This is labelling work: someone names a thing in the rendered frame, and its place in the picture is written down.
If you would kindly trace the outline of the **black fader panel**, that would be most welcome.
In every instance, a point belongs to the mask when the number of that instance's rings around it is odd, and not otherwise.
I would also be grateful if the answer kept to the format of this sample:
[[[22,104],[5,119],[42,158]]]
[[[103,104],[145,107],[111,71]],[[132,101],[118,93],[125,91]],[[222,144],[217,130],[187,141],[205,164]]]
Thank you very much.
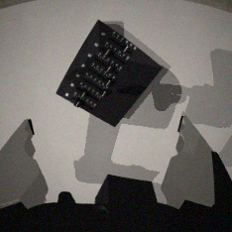
[[[98,20],[56,94],[116,127],[161,69],[147,54]]]

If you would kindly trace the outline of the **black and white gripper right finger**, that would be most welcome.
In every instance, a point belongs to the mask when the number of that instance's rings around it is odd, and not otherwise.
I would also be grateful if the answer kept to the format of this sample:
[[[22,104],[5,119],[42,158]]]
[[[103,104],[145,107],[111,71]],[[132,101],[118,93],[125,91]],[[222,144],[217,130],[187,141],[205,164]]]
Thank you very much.
[[[232,232],[228,171],[186,116],[181,116],[177,131],[177,155],[171,157],[161,186],[168,205],[186,213],[205,232]]]

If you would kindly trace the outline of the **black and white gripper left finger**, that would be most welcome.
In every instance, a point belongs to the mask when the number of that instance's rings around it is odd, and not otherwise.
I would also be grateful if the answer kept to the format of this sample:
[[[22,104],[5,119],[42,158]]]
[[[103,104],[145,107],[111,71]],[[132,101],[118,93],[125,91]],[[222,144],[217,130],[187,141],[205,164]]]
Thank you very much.
[[[0,232],[15,216],[44,204],[49,191],[35,159],[31,119],[26,119],[0,150]]]

